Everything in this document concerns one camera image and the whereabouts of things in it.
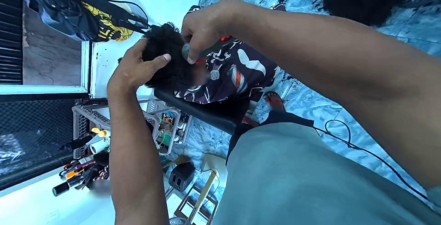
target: shirt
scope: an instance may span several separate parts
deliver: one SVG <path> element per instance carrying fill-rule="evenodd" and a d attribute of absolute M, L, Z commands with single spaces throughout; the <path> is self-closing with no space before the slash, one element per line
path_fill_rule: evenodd
<path fill-rule="evenodd" d="M 310 127 L 251 129 L 231 152 L 227 170 L 213 225 L 441 224 L 423 201 L 338 155 Z M 427 195 L 439 211 L 441 188 Z"/>

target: barber's hand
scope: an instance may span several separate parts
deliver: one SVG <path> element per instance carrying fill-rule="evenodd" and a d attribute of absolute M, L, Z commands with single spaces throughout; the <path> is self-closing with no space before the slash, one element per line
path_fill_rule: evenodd
<path fill-rule="evenodd" d="M 113 92 L 136 92 L 138 87 L 149 81 L 153 74 L 167 65 L 172 57 L 169 54 L 156 57 L 152 61 L 142 60 L 142 51 L 146 48 L 147 39 L 139 40 L 129 48 L 119 62 L 107 84 L 107 95 Z"/>
<path fill-rule="evenodd" d="M 184 17 L 181 34 L 190 42 L 187 61 L 196 62 L 199 54 L 213 46 L 221 37 L 231 36 L 228 24 L 234 20 L 235 11 L 244 3 L 238 0 L 222 0 L 191 12 Z"/>

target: black chair backrest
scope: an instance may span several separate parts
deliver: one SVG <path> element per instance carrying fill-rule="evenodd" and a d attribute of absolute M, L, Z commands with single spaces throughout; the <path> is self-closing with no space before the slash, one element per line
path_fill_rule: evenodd
<path fill-rule="evenodd" d="M 231 99 L 221 103 L 197 104 L 177 98 L 172 91 L 156 88 L 155 97 L 165 101 L 169 106 L 176 107 L 224 132 L 232 135 L 248 110 L 250 99 Z"/>

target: barber's arm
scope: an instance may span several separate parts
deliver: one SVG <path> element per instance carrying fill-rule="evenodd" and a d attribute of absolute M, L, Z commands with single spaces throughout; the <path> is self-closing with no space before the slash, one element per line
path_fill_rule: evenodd
<path fill-rule="evenodd" d="M 136 90 L 170 61 L 170 55 L 143 62 L 147 39 L 127 50 L 107 85 L 112 126 L 110 181 L 115 224 L 168 224 L 159 155 Z"/>
<path fill-rule="evenodd" d="M 190 62 L 221 37 L 246 42 L 344 106 L 423 186 L 441 185 L 439 59 L 354 21 L 238 0 L 188 14 L 182 32 Z"/>

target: black cable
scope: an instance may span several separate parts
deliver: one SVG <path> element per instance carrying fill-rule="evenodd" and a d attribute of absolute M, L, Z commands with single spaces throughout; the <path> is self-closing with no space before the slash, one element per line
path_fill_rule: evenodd
<path fill-rule="evenodd" d="M 199 170 L 197 170 L 197 169 L 195 169 L 195 170 L 198 171 L 198 172 L 200 172 L 200 173 L 208 172 L 208 171 L 213 171 L 214 175 L 216 175 L 216 177 L 218 177 L 218 187 L 216 187 L 216 189 L 214 189 L 213 194 L 211 194 L 211 196 L 210 196 L 209 198 L 207 198 L 207 200 L 205 201 L 205 203 L 202 204 L 201 207 L 203 207 L 203 206 L 208 202 L 208 200 L 210 200 L 210 199 L 213 198 L 213 195 L 216 193 L 216 191 L 218 190 L 219 186 L 221 185 L 221 179 L 219 178 L 219 176 L 216 174 L 216 172 L 215 172 L 213 169 L 208 169 L 208 170 L 205 170 L 205 171 L 199 171 Z"/>
<path fill-rule="evenodd" d="M 138 4 L 135 3 L 135 2 L 131 2 L 131 1 L 121 1 L 121 0 L 105 0 L 105 1 L 115 2 L 115 3 L 130 3 L 130 4 L 133 4 L 133 5 L 136 5 L 139 9 L 141 9 L 142 13 L 144 13 L 144 15 L 146 16 L 147 21 L 149 20 L 149 17 L 147 16 L 147 13 L 144 11 L 144 9 L 142 9 L 142 8 L 140 7 L 140 5 L 138 5 Z"/>
<path fill-rule="evenodd" d="M 346 128 L 348 129 L 348 140 L 347 140 L 347 141 L 345 141 L 345 140 L 343 140 L 343 139 L 341 139 L 341 138 L 339 138 L 339 137 L 333 135 L 331 132 L 329 132 L 329 130 L 328 130 L 328 126 L 327 126 L 327 125 L 328 125 L 329 122 L 332 122 L 332 121 L 341 122 L 344 126 L 346 126 Z M 407 187 L 409 187 L 411 190 L 413 190 L 414 192 L 416 192 L 416 193 L 417 193 L 418 195 L 420 195 L 422 198 L 428 200 L 428 198 L 427 198 L 424 194 L 422 194 L 421 192 L 417 191 L 417 190 L 416 190 L 415 188 L 413 188 L 410 184 L 408 184 L 408 183 L 404 180 L 404 178 L 403 178 L 403 177 L 402 177 L 402 176 L 401 176 L 401 175 L 400 175 L 400 174 L 394 169 L 394 167 L 392 167 L 392 166 L 391 166 L 389 163 L 387 163 L 385 160 L 383 160 L 382 158 L 380 158 L 378 155 L 376 155 L 376 154 L 370 152 L 369 150 L 366 150 L 366 149 L 364 149 L 364 148 L 361 148 L 361 147 L 359 147 L 359 146 L 357 146 L 357 145 L 352 144 L 352 143 L 351 143 L 351 130 L 349 129 L 349 126 L 348 126 L 346 123 L 344 123 L 343 121 L 336 120 L 336 119 L 332 119 L 332 120 L 327 121 L 327 122 L 325 123 L 325 130 L 326 130 L 326 131 L 324 131 L 324 130 L 322 130 L 322 129 L 319 129 L 319 128 L 316 128 L 316 127 L 314 127 L 314 128 L 317 129 L 317 130 L 319 130 L 319 131 L 321 131 L 321 132 L 323 132 L 323 133 L 325 133 L 325 134 L 327 134 L 327 135 L 330 135 L 330 136 L 332 136 L 332 137 L 334 137 L 334 138 L 339 139 L 340 141 L 344 142 L 349 148 L 356 149 L 356 150 L 361 150 L 361 151 L 367 152 L 367 153 L 369 153 L 369 154 L 375 156 L 377 159 L 379 159 L 379 160 L 381 160 L 383 163 L 385 163 L 386 166 L 389 166 L 389 168 L 390 168 L 390 169 L 391 169 L 391 170 L 397 175 L 397 177 L 401 180 L 401 182 L 403 182 Z"/>

